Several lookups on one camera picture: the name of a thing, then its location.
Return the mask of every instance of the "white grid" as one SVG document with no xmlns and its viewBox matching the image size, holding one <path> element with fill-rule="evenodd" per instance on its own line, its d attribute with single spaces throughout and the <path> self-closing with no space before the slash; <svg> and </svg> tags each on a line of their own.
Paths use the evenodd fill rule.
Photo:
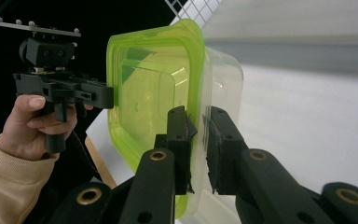
<svg viewBox="0 0 358 224">
<path fill-rule="evenodd" d="M 203 27 L 223 0 L 187 0 L 183 5 L 179 0 L 165 0 L 175 14 L 171 24 L 180 19 L 189 18 L 195 21 L 199 27 Z"/>
</svg>

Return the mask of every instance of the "lime green container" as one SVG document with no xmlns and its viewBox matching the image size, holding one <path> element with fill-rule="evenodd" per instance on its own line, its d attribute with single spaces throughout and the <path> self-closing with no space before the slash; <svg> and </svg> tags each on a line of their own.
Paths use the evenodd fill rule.
<svg viewBox="0 0 358 224">
<path fill-rule="evenodd" d="M 108 126 L 134 173 L 142 155 L 153 149 L 156 134 L 167 132 L 172 108 L 183 105 L 199 133 L 203 129 L 201 110 L 208 104 L 202 96 L 204 62 L 202 32 L 189 19 L 109 39 L 107 84 L 115 90 L 115 106 L 108 110 Z M 175 217 L 186 207 L 187 195 L 176 196 Z"/>
</svg>

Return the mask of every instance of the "black background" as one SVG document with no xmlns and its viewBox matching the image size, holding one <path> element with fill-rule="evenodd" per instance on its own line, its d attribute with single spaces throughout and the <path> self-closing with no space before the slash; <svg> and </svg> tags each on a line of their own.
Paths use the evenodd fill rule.
<svg viewBox="0 0 358 224">
<path fill-rule="evenodd" d="M 40 27 L 55 27 L 64 31 L 78 28 L 81 37 L 75 37 L 78 44 L 76 59 L 69 62 L 67 70 L 89 74 L 105 82 L 106 47 L 110 36 L 167 26 L 174 14 L 164 0 L 12 0 L 0 12 L 0 17 L 4 22 L 21 20 L 23 24 L 28 24 L 34 21 Z M 28 70 L 21 61 L 19 48 L 21 42 L 30 36 L 28 31 L 0 27 L 0 132 L 16 99 L 13 73 Z M 75 132 L 82 144 L 86 138 L 85 131 L 100 112 L 100 108 L 94 108 L 88 111 L 86 118 L 78 119 Z M 59 200 L 68 190 L 92 178 L 71 147 L 67 143 L 67 149 L 61 153 L 45 186 L 45 189 L 52 187 L 58 191 Z"/>
</svg>

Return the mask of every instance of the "white surface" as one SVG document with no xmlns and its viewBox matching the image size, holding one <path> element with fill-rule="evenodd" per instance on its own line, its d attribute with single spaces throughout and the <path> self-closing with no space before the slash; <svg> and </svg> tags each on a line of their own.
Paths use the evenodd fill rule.
<svg viewBox="0 0 358 224">
<path fill-rule="evenodd" d="M 117 185 L 120 185 L 133 176 L 133 171 L 127 163 L 124 162 L 112 144 L 108 129 L 106 109 L 102 110 L 91 123 L 86 130 L 86 134 L 100 153 L 101 159 L 109 173 L 115 179 Z"/>
<path fill-rule="evenodd" d="M 239 129 L 299 184 L 358 187 L 358 77 L 245 64 Z"/>
</svg>

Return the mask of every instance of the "beige sleeve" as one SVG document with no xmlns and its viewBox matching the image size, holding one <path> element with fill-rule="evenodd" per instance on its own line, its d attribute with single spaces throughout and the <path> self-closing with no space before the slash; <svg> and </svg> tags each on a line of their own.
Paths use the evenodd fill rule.
<svg viewBox="0 0 358 224">
<path fill-rule="evenodd" d="M 22 223 L 40 190 L 48 182 L 59 154 L 43 161 L 26 161 L 0 150 L 0 223 Z"/>
</svg>

